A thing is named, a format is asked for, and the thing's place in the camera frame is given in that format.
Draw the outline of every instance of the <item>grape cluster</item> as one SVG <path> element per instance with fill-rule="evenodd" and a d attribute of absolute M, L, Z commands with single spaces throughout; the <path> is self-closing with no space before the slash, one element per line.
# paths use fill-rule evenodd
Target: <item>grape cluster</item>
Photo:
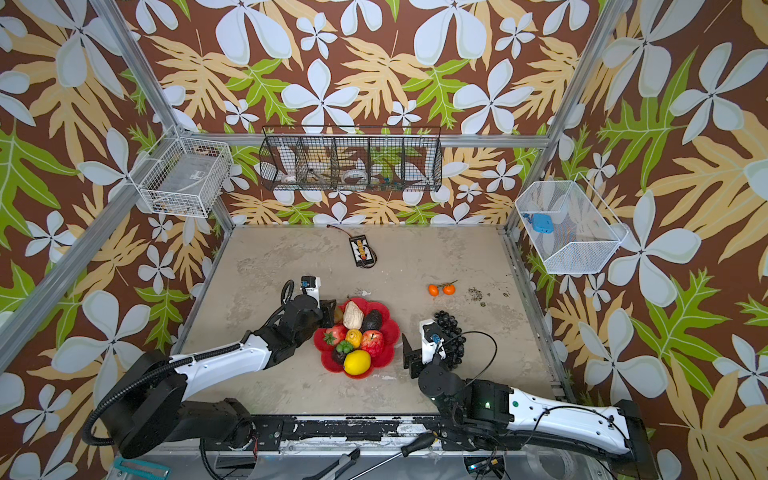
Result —
<path fill-rule="evenodd" d="M 467 339 L 462 335 L 462 329 L 458 326 L 456 317 L 450 313 L 440 310 L 439 312 L 435 312 L 434 318 L 445 334 L 445 366 L 448 370 L 453 370 L 462 362 L 462 357 L 464 356 L 464 342 L 466 342 Z"/>

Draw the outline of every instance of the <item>wire basket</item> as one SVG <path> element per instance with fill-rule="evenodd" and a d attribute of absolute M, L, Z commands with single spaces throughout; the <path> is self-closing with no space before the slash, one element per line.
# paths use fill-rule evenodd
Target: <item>wire basket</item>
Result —
<path fill-rule="evenodd" d="M 150 157 L 155 165 L 137 185 L 156 214 L 207 218 L 230 175 L 232 152 L 224 142 L 171 138 Z"/>
<path fill-rule="evenodd" d="M 259 152 L 264 185 L 270 190 L 440 188 L 439 129 L 437 135 L 381 134 L 381 127 L 376 127 L 375 134 L 368 133 L 373 127 L 355 129 L 356 134 L 297 135 L 265 127 Z"/>
<path fill-rule="evenodd" d="M 588 187 L 613 214 L 616 219 L 613 226 L 608 224 L 581 186 L 572 180 L 534 182 L 515 200 L 525 230 L 547 273 L 599 273 L 629 233 L 598 192 L 589 183 Z M 534 229 L 532 219 L 535 214 L 551 218 L 551 233 Z"/>

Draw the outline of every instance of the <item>red apple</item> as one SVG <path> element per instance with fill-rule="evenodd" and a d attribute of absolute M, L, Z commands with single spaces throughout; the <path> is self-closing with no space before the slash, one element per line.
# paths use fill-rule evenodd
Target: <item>red apple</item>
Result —
<path fill-rule="evenodd" d="M 368 330 L 362 335 L 360 348 L 371 357 L 379 355 L 384 350 L 384 335 L 378 330 Z"/>

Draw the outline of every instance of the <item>dirt spot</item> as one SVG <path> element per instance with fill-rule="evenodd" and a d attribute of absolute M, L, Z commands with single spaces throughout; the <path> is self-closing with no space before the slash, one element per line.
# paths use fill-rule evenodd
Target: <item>dirt spot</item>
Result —
<path fill-rule="evenodd" d="M 469 298 L 472 299 L 473 302 L 479 302 L 482 300 L 482 292 L 474 287 L 471 287 L 469 290 Z"/>

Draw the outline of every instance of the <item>white wire basket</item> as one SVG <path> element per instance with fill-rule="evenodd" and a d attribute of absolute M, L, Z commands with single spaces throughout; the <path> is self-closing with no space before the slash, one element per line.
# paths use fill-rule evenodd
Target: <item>white wire basket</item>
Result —
<path fill-rule="evenodd" d="M 588 188 L 611 212 L 616 223 L 609 225 L 581 186 L 572 180 L 534 182 L 515 200 L 525 230 L 547 273 L 599 273 L 629 234 L 594 187 L 588 183 Z M 528 220 L 535 214 L 551 218 L 552 233 L 534 230 Z"/>
<path fill-rule="evenodd" d="M 207 218 L 230 175 L 232 152 L 224 142 L 192 137 L 170 139 L 149 160 L 155 165 L 137 185 L 156 214 Z"/>

